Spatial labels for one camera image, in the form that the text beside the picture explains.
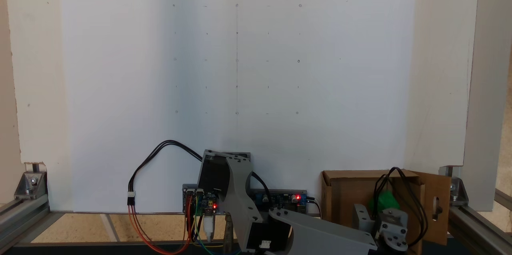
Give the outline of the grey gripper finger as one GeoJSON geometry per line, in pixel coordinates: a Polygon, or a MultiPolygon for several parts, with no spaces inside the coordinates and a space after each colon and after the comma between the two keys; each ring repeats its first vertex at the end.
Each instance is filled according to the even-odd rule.
{"type": "Polygon", "coordinates": [[[374,228],[375,221],[368,213],[366,206],[362,204],[354,204],[352,210],[352,228],[371,233],[374,228]]]}

